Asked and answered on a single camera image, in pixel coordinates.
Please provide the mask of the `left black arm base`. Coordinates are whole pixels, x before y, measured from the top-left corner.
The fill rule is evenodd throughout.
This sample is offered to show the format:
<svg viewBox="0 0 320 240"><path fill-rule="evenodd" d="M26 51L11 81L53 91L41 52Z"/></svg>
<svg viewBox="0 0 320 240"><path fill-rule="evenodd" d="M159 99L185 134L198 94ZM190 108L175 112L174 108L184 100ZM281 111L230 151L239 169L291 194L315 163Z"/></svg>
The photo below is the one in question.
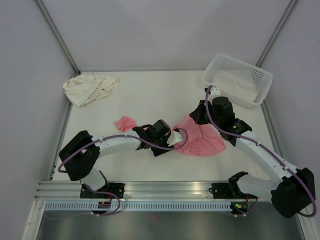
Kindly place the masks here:
<svg viewBox="0 0 320 240"><path fill-rule="evenodd" d="M117 196L122 199L125 193L125 184L120 182L111 182L98 190L91 191L85 184L81 185L81 199L113 199Z"/></svg>

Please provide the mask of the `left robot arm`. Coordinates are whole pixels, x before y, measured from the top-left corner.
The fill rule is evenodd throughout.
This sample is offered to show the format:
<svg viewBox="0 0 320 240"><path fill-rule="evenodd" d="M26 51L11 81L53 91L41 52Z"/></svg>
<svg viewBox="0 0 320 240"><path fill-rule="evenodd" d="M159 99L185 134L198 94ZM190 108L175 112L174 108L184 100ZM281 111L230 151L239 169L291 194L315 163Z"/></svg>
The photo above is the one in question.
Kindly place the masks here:
<svg viewBox="0 0 320 240"><path fill-rule="evenodd" d="M133 127L112 136L93 136L80 131L59 152L62 167L71 181L89 186L94 195L104 198L109 193L109 183L103 173L95 168L96 161L106 155L151 149L155 157L168 152L167 141L171 135L169 125L162 119L153 125Z"/></svg>

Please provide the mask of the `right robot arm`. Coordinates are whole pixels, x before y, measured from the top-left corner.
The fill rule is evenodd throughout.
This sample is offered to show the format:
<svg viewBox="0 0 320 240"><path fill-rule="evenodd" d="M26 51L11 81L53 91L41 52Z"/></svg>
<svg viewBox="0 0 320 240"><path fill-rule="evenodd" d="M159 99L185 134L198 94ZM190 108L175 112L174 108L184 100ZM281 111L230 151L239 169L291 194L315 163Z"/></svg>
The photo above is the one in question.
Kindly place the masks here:
<svg viewBox="0 0 320 240"><path fill-rule="evenodd" d="M232 146L249 156L270 178L264 180L241 171L228 179L228 192L239 198L249 194L272 203L276 211L289 219L313 207L312 218L317 213L314 174L308 168L299 169L260 142L252 127L237 118L227 97L212 101L200 100L190 113L197 125L212 125L220 136Z"/></svg>

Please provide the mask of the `pink t-shirt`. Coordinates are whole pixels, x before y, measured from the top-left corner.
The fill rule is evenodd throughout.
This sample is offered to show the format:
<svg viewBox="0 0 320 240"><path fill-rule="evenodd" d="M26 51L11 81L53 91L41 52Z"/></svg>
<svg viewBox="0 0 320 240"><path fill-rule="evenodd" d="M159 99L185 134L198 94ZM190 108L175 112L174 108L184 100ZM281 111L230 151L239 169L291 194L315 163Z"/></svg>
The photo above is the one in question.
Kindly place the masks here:
<svg viewBox="0 0 320 240"><path fill-rule="evenodd" d="M123 116L120 120L114 122L114 125L121 132L138 127L135 120L127 116ZM179 142L173 146L175 151L182 155L211 157L226 149L224 140L210 125L198 125L189 115L186 115L181 123L174 126L172 130L175 131L177 128L185 129L188 134L188 140L183 147L181 147L183 142Z"/></svg>

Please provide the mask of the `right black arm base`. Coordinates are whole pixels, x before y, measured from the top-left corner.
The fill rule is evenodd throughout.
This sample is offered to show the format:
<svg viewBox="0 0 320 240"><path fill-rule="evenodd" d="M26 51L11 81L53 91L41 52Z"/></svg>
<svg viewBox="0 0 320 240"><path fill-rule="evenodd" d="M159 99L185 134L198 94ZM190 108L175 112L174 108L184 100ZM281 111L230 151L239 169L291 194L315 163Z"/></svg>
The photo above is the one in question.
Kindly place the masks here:
<svg viewBox="0 0 320 240"><path fill-rule="evenodd" d="M254 195L241 192L237 185L238 180L245 175L248 173L241 171L231 176L227 182L212 183L208 191L214 199L256 199Z"/></svg>

